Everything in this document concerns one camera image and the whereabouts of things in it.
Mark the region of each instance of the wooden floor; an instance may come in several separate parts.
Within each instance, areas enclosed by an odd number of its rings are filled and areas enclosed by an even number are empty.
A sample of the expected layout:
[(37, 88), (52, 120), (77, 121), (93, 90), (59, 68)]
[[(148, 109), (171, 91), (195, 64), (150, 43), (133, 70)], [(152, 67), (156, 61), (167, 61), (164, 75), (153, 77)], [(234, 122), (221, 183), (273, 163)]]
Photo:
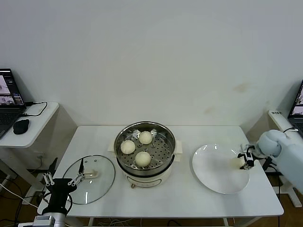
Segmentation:
[[(270, 176), (269, 177), (270, 182), (273, 186), (277, 186), (277, 177), (276, 176)], [(22, 190), (22, 193), (25, 193), (29, 189), (29, 184), (25, 182), (21, 177), (17, 177), (17, 179), (14, 180), (14, 182), (19, 185), (19, 187)], [(8, 188), (12, 190), (16, 194), (20, 194), (19, 189), (13, 184), (9, 183), (7, 184)], [(303, 196), (299, 193), (299, 198), (301, 202), (303, 202)], [(16, 209), (19, 204), (19, 200), (10, 200), (3, 198), (10, 197), (10, 198), (16, 198), (14, 195), (10, 194), (6, 190), (2, 190), (0, 193), (0, 227), (4, 227), (7, 225), (12, 225), (13, 222), (3, 220), (3, 219), (15, 219)], [(303, 227), (303, 208), (295, 208), (293, 207), (293, 204), (291, 203), (290, 199), (287, 195), (281, 195), (280, 196), (281, 203), (284, 208), (284, 215), (280, 217), (280, 227)], [(34, 198), (32, 200), (32, 203), (34, 205), (37, 205), (36, 199)], [(34, 217), (37, 215), (36, 208), (29, 206), (29, 205), (23, 205), (20, 211), (19, 215), (19, 221), (20, 222), (32, 222)], [(84, 225), (88, 224), (89, 218), (80, 218), (82, 223)], [(223, 226), (223, 220), (222, 219), (174, 219), (178, 224), (181, 226)], [(108, 226), (108, 224), (111, 222), (109, 218), (96, 218), (94, 221), (94, 225), (103, 225)], [(125, 226), (140, 226), (140, 219), (132, 219), (128, 221), (127, 223), (124, 223)], [(142, 219), (142, 226), (167, 226), (169, 219)], [(233, 219), (228, 219), (229, 224), (233, 225)], [(178, 226), (178, 224), (171, 221), (169, 223), (169, 226)], [(277, 227), (278, 226), (278, 217), (268, 217), (268, 218), (261, 218), (259, 221), (253, 223), (250, 225), (250, 227)]]

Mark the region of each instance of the robotic arm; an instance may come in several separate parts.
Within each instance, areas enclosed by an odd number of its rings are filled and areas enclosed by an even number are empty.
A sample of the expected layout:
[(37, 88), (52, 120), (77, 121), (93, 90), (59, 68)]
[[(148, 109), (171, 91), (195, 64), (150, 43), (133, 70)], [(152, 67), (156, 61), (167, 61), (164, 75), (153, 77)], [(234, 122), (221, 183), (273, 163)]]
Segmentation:
[(241, 169), (250, 169), (254, 160), (271, 157), (280, 172), (303, 193), (303, 145), (293, 144), (278, 130), (270, 130), (260, 136), (256, 145), (241, 145), (238, 157), (244, 157)]
[(49, 166), (48, 172), (43, 174), (46, 188), (51, 194), (51, 198), (48, 202), (48, 206), (42, 211), (41, 216), (36, 216), (34, 222), (19, 224), (19, 227), (65, 227), (65, 216), (69, 212), (65, 204), (68, 197), (71, 200), (70, 193), (77, 189), (77, 186), (84, 180), (84, 165), (83, 159), (81, 160), (78, 174), (74, 179), (71, 178), (53, 178), (55, 173), (57, 158)]

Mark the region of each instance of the stain on wall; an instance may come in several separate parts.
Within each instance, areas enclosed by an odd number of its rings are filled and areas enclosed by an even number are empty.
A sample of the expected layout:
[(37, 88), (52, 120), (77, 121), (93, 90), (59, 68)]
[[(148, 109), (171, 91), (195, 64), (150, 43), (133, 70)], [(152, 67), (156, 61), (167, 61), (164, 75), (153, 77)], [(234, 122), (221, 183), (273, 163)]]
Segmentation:
[(210, 107), (208, 107), (208, 108), (206, 108), (205, 110), (204, 110), (204, 113), (205, 114), (213, 114), (214, 112), (215, 112), (215, 107), (214, 106), (210, 106)]
[(246, 82), (246, 83), (241, 83), (238, 86), (235, 86), (232, 90), (239, 92), (239, 93), (245, 93), (251, 88), (251, 83)]

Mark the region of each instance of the stainless steel pot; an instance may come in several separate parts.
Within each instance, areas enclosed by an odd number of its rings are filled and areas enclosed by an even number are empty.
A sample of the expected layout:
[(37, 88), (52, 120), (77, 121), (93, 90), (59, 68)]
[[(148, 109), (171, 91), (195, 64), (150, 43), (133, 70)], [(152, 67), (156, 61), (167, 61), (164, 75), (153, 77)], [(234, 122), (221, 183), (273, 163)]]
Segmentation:
[[(144, 145), (139, 142), (139, 135), (143, 131), (150, 131), (152, 142)], [(121, 151), (121, 143), (132, 140), (136, 149), (126, 155)], [(173, 162), (176, 140), (172, 132), (162, 124), (155, 122), (137, 122), (124, 128), (116, 137), (114, 149), (120, 167), (130, 175), (137, 177), (151, 177), (163, 173)], [(146, 151), (151, 155), (151, 162), (146, 167), (138, 167), (135, 156)]]

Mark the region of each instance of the pot handle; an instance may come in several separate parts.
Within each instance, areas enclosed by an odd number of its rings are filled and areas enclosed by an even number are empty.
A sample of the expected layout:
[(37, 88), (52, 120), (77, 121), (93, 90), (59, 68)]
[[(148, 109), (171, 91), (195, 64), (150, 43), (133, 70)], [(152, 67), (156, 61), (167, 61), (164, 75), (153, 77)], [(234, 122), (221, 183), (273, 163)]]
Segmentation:
[(116, 157), (115, 155), (115, 149), (114, 149), (114, 144), (115, 144), (115, 140), (112, 140), (110, 143), (109, 143), (109, 146), (107, 148), (107, 151), (108, 152), (111, 152), (113, 157)]
[(175, 150), (174, 150), (174, 155), (175, 155), (174, 162), (180, 162), (182, 153), (183, 153), (182, 141), (177, 140), (176, 141), (176, 147), (175, 147)]

